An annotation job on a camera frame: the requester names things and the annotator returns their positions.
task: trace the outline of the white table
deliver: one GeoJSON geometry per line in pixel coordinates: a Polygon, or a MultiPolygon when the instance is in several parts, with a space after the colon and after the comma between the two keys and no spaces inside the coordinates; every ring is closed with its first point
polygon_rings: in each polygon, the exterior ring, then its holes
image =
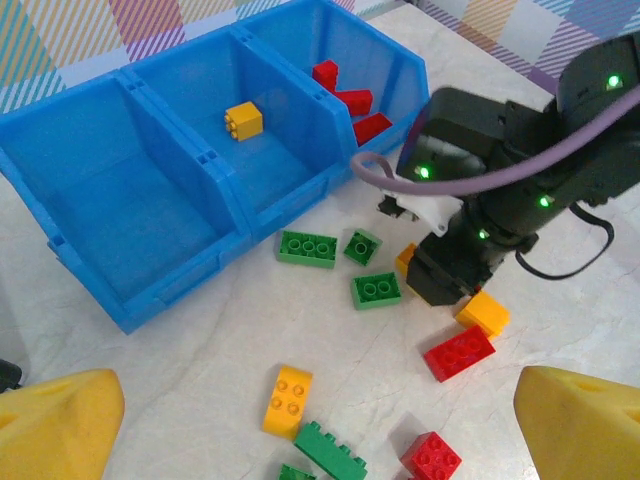
{"type": "MultiPolygon", "coordinates": [[[[537,108],[549,99],[413,6],[371,23],[425,58],[432,90],[451,84],[537,108]]],[[[372,268],[392,267],[425,232],[377,213],[380,198],[353,181],[292,228],[342,242],[349,229],[368,229],[385,241],[372,268]]],[[[636,190],[599,210],[613,219],[616,242],[575,279],[544,282],[508,260],[487,287],[512,314],[497,353],[440,384],[421,353],[458,332],[450,308],[407,294],[397,307],[355,311],[348,282],[358,266],[343,257],[334,271],[278,263],[273,239],[125,336],[0,179],[0,358],[24,366],[28,383],[98,367],[118,373],[127,407],[106,479],[276,479],[282,462],[321,473],[260,430],[282,363],[314,373],[306,419],[367,460],[368,479],[408,478],[398,455],[432,430],[463,459],[456,480],[535,479],[512,408],[523,366],[640,384],[638,206],[636,190]]],[[[552,272],[581,264],[604,241],[570,214],[541,237],[529,259],[552,272]]]]}

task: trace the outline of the yellow foam block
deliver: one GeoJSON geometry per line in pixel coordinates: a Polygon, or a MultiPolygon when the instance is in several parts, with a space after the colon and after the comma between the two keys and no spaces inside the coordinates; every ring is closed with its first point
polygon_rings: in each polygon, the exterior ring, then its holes
{"type": "Polygon", "coordinates": [[[541,480],[640,479],[640,389],[525,367],[514,407],[541,480]]]}
{"type": "Polygon", "coordinates": [[[286,365],[280,369],[262,425],[265,432],[296,438],[312,378],[311,373],[286,365]]]}
{"type": "Polygon", "coordinates": [[[116,374],[92,370],[0,395],[2,480],[99,480],[122,417],[116,374]]]}
{"type": "Polygon", "coordinates": [[[262,133],[262,113],[253,102],[246,102],[226,111],[227,131],[239,142],[262,133]]]}
{"type": "Polygon", "coordinates": [[[504,308],[485,291],[476,293],[458,315],[456,320],[465,328],[480,325],[482,331],[493,340],[509,323],[509,310],[504,308]]]}
{"type": "Polygon", "coordinates": [[[396,268],[405,279],[407,278],[407,272],[409,271],[409,262],[413,258],[413,253],[416,251],[416,248],[418,247],[415,243],[410,243],[407,245],[407,248],[400,252],[400,255],[396,257],[396,268]]]}

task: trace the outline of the purple cable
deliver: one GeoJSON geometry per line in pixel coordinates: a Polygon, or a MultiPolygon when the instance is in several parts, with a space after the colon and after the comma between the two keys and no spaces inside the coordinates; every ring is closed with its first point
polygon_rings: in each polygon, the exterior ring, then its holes
{"type": "Polygon", "coordinates": [[[517,165],[477,177],[428,183],[400,181],[394,178],[393,168],[387,159],[373,152],[361,152],[354,155],[351,159],[351,168],[356,176],[366,183],[405,195],[451,195],[457,197],[484,192],[535,175],[567,158],[604,132],[638,104],[640,104],[640,86],[633,88],[620,97],[591,122],[553,147],[517,165]],[[376,162],[380,165],[386,176],[377,175],[365,167],[364,164],[369,162],[376,162]]]}

